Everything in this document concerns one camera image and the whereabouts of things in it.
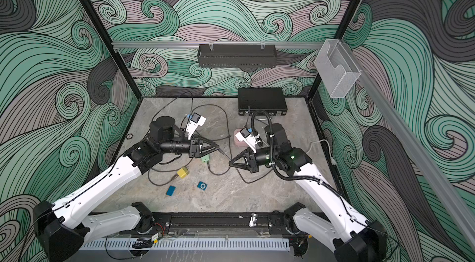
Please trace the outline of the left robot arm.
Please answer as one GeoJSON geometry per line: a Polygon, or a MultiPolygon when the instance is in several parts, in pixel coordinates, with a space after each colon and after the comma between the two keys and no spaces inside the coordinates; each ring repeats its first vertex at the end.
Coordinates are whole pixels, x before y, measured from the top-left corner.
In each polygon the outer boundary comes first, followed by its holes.
{"type": "Polygon", "coordinates": [[[72,257],[86,242],[115,232],[152,228],[152,212],[141,202],[112,213],[92,216],[91,212],[121,187],[147,173],[163,160],[164,154],[188,154],[202,158],[219,146],[194,133],[204,125],[204,116],[193,113],[181,130],[170,116],[150,123],[146,138],[127,149],[101,174],[54,203],[42,201],[33,209],[35,237],[51,262],[72,257]]]}

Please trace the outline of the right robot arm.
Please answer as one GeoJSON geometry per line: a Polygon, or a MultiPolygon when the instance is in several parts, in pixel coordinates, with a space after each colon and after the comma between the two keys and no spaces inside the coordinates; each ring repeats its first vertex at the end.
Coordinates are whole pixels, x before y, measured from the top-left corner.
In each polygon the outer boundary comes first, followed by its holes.
{"type": "Polygon", "coordinates": [[[282,180],[297,183],[316,202],[325,217],[317,216],[297,203],[286,210],[289,231],[312,236],[331,250],[339,262],[381,262],[387,257],[387,231],[353,208],[325,179],[310,156],[293,147],[283,126],[266,126],[267,146],[259,148],[253,129],[236,132],[247,148],[229,161],[232,168],[259,171],[269,166],[282,180]]]}

